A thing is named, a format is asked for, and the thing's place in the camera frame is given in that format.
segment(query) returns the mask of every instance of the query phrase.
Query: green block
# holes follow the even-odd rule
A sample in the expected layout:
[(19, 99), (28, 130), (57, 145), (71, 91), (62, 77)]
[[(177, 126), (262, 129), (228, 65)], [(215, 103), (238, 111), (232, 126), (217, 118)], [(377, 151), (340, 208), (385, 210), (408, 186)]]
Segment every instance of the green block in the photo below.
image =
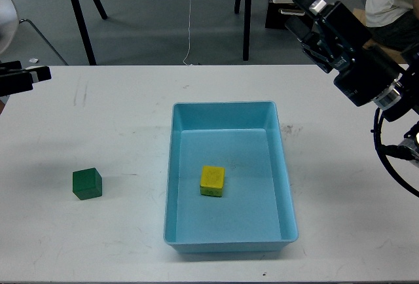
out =
[(80, 200), (102, 195), (102, 177), (96, 168), (73, 172), (73, 192)]

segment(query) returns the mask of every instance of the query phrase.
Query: yellow block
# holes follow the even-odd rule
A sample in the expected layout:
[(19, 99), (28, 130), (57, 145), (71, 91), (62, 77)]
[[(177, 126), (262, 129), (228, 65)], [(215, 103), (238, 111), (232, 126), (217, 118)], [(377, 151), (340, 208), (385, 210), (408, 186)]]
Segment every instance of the yellow block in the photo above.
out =
[(203, 166), (201, 174), (201, 194), (221, 197), (223, 195), (225, 168)]

